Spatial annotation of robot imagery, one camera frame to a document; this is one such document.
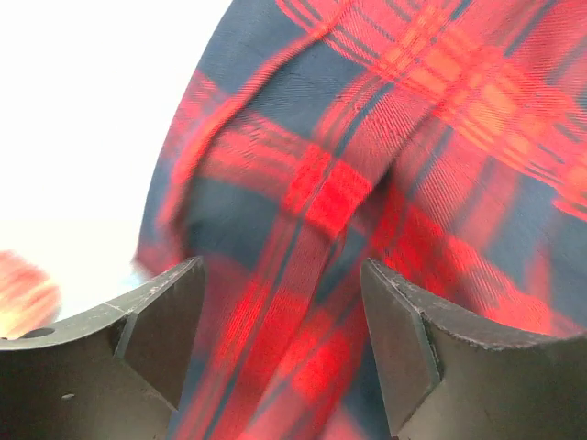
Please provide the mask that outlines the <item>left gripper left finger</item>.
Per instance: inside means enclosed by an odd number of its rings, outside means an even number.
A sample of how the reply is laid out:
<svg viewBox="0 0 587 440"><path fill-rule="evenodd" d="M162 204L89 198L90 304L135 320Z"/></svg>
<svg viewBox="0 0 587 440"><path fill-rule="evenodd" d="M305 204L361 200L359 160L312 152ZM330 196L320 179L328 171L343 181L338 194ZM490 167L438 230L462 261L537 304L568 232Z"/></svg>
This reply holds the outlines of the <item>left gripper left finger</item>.
<svg viewBox="0 0 587 440"><path fill-rule="evenodd" d="M2 341L2 438L165 438L204 293L204 262L190 258L109 302Z"/></svg>

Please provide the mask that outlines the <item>red navy plaid skirt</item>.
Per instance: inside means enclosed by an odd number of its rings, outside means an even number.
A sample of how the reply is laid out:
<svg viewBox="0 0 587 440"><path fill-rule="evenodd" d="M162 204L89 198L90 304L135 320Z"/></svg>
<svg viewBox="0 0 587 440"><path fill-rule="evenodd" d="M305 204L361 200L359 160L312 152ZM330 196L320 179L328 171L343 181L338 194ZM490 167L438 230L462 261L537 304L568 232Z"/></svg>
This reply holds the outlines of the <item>red navy plaid skirt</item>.
<svg viewBox="0 0 587 440"><path fill-rule="evenodd" d="M583 1L234 1L138 241L208 288L171 439L385 439L360 264L586 327Z"/></svg>

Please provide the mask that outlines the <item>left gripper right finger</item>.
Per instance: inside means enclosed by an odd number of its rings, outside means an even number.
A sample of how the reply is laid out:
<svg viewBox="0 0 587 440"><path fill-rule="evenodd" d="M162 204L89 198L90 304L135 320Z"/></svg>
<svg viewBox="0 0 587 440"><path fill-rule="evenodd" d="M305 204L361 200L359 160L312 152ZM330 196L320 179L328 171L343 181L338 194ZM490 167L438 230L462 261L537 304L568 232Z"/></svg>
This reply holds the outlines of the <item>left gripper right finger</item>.
<svg viewBox="0 0 587 440"><path fill-rule="evenodd" d="M368 259L360 286L391 433L409 440L586 436L586 338L483 318Z"/></svg>

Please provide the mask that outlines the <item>red cream plaid skirt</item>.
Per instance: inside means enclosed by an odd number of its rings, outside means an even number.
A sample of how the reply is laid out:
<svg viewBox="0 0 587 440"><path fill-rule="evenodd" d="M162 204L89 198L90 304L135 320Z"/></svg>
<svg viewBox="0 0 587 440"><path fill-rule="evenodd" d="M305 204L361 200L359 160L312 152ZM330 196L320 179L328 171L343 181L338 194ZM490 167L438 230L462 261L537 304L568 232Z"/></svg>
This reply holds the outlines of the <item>red cream plaid skirt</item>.
<svg viewBox="0 0 587 440"><path fill-rule="evenodd" d="M1 252L1 337L14 340L50 323L61 305L58 285L19 255Z"/></svg>

